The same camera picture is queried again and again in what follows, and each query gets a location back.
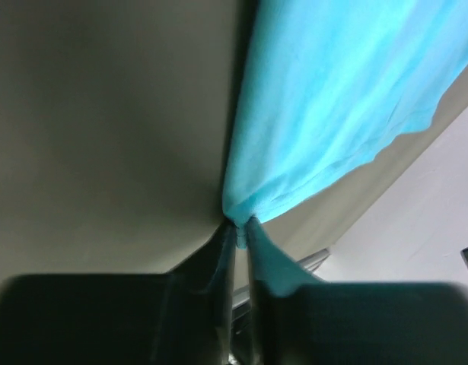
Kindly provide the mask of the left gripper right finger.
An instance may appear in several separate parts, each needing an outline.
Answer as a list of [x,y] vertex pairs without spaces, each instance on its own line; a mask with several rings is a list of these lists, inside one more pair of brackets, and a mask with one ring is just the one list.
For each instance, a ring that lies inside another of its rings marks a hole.
[[255,364],[468,364],[468,290],[330,282],[245,226]]

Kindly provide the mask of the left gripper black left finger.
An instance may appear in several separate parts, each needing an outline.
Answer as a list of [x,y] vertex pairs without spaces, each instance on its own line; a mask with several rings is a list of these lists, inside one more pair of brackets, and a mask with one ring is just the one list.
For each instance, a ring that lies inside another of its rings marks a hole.
[[0,364],[226,364],[235,226],[163,274],[19,275],[0,287]]

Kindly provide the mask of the cyan t shirt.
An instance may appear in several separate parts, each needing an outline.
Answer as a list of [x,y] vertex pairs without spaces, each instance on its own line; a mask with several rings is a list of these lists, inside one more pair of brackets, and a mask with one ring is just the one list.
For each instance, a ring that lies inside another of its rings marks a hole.
[[222,208],[267,222],[426,130],[468,65],[468,1],[261,1]]

